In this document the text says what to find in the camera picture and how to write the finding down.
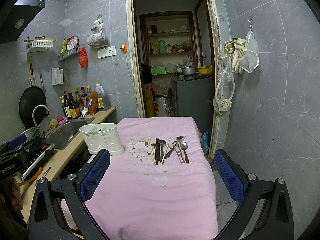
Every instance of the countertop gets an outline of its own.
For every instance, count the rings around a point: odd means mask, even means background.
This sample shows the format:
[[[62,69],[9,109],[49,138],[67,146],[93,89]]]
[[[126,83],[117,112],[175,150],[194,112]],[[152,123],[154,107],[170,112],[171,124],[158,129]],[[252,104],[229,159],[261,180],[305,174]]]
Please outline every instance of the countertop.
[[[85,118],[94,117],[94,120],[90,124],[94,123],[102,123],[105,119],[115,110],[115,107],[111,107],[108,111],[98,111],[95,115],[88,114]],[[41,176],[45,173],[45,171],[51,167],[50,171],[46,175],[48,180],[55,180],[59,176],[62,169],[66,166],[66,164],[71,160],[77,150],[84,143],[84,139],[81,133],[79,133],[64,150],[54,150],[54,153],[51,157],[46,159],[46,161],[41,165],[43,167],[43,171],[40,176],[30,182],[28,184],[22,185],[20,187],[20,192],[23,201],[23,210],[21,210],[24,220],[28,223],[30,209],[32,204],[33,195],[36,190],[36,181],[41,178]]]

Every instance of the floor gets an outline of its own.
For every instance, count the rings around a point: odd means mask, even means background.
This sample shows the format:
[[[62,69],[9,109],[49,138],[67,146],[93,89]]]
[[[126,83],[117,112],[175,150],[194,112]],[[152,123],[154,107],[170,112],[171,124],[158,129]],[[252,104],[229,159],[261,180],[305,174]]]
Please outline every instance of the floor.
[[[214,180],[216,183],[216,207],[217,207],[217,217],[218,217],[218,231],[225,226],[225,224],[229,221],[230,217],[236,210],[238,204],[236,201],[233,201],[230,197],[230,194],[224,185],[218,171],[216,169],[212,170],[214,175]],[[255,225],[255,222],[259,216],[259,210],[256,207],[246,229],[244,230],[242,237],[249,235],[252,231],[252,228]]]

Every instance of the range hood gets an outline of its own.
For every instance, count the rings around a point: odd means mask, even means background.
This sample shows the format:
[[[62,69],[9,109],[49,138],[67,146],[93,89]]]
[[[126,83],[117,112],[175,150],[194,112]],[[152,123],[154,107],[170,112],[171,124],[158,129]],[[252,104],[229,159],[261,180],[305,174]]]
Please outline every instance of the range hood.
[[[18,0],[0,28],[0,44],[16,41],[44,7],[44,0]]]

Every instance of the black frying pan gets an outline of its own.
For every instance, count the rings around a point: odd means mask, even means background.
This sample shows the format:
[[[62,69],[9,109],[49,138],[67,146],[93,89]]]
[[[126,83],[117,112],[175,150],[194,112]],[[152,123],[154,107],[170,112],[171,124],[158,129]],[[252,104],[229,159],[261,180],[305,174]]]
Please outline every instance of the black frying pan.
[[[27,88],[19,101],[19,115],[26,129],[35,126],[32,120],[32,111],[37,105],[47,105],[45,94],[40,87]],[[38,108],[35,112],[36,123],[40,124],[45,116],[47,116],[46,110],[43,107]]]

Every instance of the stainless steel sink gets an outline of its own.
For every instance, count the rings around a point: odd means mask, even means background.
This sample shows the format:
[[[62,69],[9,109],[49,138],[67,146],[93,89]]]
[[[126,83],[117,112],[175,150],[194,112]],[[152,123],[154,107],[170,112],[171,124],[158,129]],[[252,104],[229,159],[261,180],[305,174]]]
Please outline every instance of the stainless steel sink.
[[[56,149],[63,150],[79,133],[79,128],[89,124],[94,118],[67,120],[57,127],[46,139],[47,143],[54,143]]]

